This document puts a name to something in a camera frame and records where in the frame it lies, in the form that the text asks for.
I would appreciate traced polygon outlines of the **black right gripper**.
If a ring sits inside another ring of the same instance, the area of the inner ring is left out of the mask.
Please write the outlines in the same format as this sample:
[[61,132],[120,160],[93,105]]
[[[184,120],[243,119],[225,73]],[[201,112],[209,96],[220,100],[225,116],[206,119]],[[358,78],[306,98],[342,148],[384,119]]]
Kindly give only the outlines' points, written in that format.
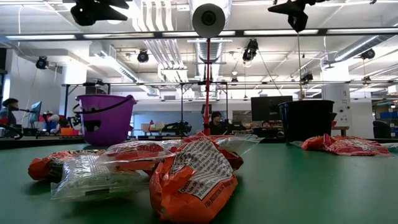
[[[313,6],[316,3],[324,2],[325,0],[294,0],[287,1],[282,4],[276,4],[268,8],[269,12],[273,13],[290,13],[297,14],[304,12],[306,5]],[[288,23],[297,33],[305,30],[308,21],[306,14],[299,14],[295,16],[288,16]]]

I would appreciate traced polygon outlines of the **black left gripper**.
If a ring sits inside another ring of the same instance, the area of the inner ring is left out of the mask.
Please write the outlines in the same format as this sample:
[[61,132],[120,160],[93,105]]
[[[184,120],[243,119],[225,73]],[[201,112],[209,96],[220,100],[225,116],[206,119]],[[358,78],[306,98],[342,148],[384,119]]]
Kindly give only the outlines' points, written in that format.
[[[94,0],[76,0],[70,9],[74,21],[80,26],[92,26],[96,21],[126,21],[124,14],[108,9],[108,6]],[[125,0],[108,0],[108,5],[121,9],[129,9]]]

